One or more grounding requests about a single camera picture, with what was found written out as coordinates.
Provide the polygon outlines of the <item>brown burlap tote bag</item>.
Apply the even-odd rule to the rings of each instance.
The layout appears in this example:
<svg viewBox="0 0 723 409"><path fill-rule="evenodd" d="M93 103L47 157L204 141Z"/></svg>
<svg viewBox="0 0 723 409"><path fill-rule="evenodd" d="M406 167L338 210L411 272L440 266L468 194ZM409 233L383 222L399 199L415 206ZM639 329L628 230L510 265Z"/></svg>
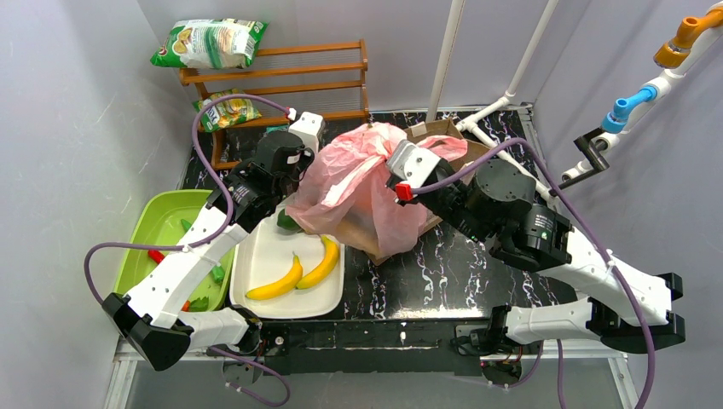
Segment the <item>brown burlap tote bag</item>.
<svg viewBox="0 0 723 409"><path fill-rule="evenodd" d="M404 133L407 140L447 159L452 171L465 168L489 150L467 140L450 119L420 122ZM394 204L393 191L385 185L389 177L385 165L378 165L355 190L355 203L336 227L341 242L366 252L376 264L411 250L421 234L440 222L420 204Z"/></svg>

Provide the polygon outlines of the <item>pink plastic grocery bag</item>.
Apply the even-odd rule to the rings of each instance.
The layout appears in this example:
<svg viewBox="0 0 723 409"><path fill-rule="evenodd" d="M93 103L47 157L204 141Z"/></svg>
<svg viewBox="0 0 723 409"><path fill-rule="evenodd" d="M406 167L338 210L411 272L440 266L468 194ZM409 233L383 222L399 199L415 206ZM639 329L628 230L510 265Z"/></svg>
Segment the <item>pink plastic grocery bag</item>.
<svg viewBox="0 0 723 409"><path fill-rule="evenodd" d="M308 233L337 238L336 227L355 203L355 190L390 158L404 130L387 123L363 124L336 136L306 170L286 213Z"/></svg>

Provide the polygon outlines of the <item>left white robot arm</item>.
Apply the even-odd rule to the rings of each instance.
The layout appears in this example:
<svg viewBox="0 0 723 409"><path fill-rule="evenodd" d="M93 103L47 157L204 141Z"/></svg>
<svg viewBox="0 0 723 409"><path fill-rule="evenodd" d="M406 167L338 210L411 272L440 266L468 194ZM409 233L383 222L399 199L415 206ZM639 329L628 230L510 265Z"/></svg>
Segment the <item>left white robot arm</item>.
<svg viewBox="0 0 723 409"><path fill-rule="evenodd" d="M203 278L277 205L295 192L320 145L318 133L274 131L209 195L194 224L150 274L124 295L109 294L102 309L124 339L156 371L190 349L239 343L249 314L229 307L185 312Z"/></svg>

